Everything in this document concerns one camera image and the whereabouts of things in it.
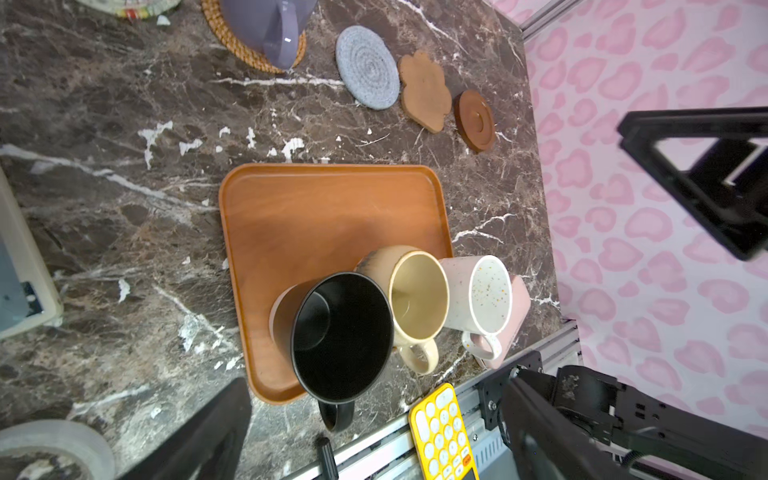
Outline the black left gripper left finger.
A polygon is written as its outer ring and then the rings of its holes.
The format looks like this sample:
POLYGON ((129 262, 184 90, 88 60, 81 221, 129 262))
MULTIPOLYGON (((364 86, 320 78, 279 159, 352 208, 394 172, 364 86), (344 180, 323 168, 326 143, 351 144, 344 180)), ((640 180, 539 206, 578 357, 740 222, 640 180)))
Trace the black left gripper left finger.
POLYGON ((233 479, 252 412, 243 377, 232 380, 124 479, 233 479))

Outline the brown wooden round coaster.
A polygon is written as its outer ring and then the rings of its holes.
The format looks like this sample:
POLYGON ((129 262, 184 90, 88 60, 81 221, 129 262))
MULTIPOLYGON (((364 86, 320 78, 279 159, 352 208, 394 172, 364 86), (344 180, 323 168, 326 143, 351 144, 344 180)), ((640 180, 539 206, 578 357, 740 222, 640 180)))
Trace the brown wooden round coaster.
POLYGON ((475 90, 465 90, 454 101, 456 125, 465 143, 476 153, 492 148, 496 129, 489 102, 475 90))

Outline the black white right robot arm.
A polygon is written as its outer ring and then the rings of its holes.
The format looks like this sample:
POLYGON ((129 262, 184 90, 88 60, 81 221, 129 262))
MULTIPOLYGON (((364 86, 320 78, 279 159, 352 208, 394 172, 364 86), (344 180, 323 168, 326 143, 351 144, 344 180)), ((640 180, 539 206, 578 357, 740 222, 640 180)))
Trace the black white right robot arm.
MULTIPOLYGON (((632 111, 621 148, 730 256, 767 249, 763 107, 632 111)), ((767 443, 683 411, 585 366, 520 367, 504 385, 499 429, 524 479, 626 479, 654 456, 711 479, 762 479, 767 443)))

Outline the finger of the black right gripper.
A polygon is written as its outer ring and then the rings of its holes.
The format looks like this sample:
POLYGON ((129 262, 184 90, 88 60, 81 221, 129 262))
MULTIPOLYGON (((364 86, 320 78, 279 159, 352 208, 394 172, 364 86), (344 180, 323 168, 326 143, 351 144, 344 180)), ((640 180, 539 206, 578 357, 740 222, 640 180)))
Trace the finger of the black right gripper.
POLYGON ((740 261, 767 249, 767 108, 630 111, 617 127, 620 147, 712 237, 740 261), (687 170, 657 147, 671 138, 715 143, 687 170))

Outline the multicolour woven round coaster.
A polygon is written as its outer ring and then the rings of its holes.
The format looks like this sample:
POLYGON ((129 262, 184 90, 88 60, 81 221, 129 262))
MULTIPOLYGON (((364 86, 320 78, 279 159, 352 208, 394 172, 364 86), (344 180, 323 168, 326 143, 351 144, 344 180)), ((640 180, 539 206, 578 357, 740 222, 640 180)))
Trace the multicolour woven round coaster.
POLYGON ((124 19, 147 19, 176 8, 181 0, 77 0, 81 5, 124 19))

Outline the grey blue woven coaster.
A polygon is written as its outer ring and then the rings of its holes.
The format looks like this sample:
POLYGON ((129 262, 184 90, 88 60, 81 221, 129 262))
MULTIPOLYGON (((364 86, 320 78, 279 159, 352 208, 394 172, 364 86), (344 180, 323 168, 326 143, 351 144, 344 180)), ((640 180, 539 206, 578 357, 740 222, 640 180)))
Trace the grey blue woven coaster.
POLYGON ((397 65, 382 38, 354 25, 344 29, 336 42, 335 58, 347 90, 373 110, 392 107, 400 93, 397 65))

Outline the woven rattan round coaster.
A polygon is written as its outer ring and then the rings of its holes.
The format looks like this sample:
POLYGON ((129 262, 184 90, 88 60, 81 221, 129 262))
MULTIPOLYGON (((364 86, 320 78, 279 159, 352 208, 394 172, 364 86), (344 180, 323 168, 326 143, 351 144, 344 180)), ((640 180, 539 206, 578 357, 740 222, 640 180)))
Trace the woven rattan round coaster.
POLYGON ((203 1, 209 27, 237 58, 266 73, 281 74, 306 53, 305 29, 315 1, 203 1))

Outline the cork flower shaped coaster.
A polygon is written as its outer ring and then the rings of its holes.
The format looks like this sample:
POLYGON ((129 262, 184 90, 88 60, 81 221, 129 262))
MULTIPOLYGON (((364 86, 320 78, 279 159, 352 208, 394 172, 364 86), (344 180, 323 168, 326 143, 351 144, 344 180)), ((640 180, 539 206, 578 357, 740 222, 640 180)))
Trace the cork flower shaped coaster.
POLYGON ((401 104, 405 115, 430 133, 441 132, 452 109, 442 67, 425 51, 417 50, 399 60, 398 71, 403 83, 401 104))

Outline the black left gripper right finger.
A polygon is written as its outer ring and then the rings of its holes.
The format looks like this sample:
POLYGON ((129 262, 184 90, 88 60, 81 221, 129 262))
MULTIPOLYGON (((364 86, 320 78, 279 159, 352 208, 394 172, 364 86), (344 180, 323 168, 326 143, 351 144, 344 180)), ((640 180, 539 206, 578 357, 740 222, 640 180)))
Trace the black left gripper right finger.
POLYGON ((500 433, 521 479, 622 479, 624 470, 519 378, 502 390, 500 433))

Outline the lavender mug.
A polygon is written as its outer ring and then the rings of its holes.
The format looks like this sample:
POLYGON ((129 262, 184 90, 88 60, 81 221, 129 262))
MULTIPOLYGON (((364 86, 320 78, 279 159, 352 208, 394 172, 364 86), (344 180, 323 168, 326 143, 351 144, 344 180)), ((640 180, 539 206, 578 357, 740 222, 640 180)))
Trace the lavender mug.
POLYGON ((317 0, 224 0, 221 12, 229 29, 245 46, 263 53, 280 70, 296 60, 299 36, 317 0))

